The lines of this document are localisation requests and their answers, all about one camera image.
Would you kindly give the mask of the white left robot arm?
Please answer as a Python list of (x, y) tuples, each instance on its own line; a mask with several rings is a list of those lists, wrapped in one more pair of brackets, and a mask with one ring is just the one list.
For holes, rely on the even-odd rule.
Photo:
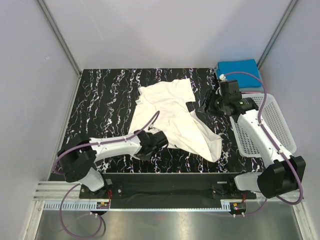
[(94, 163), (103, 159), (130, 155), (141, 161), (151, 157), (169, 145), (161, 130), (151, 132), (136, 130), (124, 136), (89, 138), (77, 136), (57, 153), (57, 163), (67, 183), (79, 182), (84, 193), (91, 198), (103, 198), (111, 191), (112, 184), (94, 168)]

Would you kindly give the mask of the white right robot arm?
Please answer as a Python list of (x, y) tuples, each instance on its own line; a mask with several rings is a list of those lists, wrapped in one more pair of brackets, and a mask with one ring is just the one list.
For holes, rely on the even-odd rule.
[(227, 185), (228, 195), (239, 198), (245, 191), (259, 192), (265, 198), (298, 190), (299, 203), (303, 198), (302, 179), (306, 162), (287, 150), (261, 116), (261, 108), (250, 97), (243, 98), (239, 92), (221, 96), (213, 89), (206, 92), (199, 111), (215, 117), (227, 115), (250, 137), (259, 151), (265, 170), (241, 173)]

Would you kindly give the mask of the white t-shirt with print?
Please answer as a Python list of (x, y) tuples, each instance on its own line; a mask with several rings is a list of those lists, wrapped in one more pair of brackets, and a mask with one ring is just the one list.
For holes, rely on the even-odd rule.
[(164, 132), (169, 148), (199, 155), (212, 163), (221, 157), (222, 138), (203, 123), (195, 111), (188, 110), (187, 103), (196, 100), (190, 79), (160, 81), (141, 86), (138, 92), (130, 133), (140, 130), (159, 112), (153, 126)]

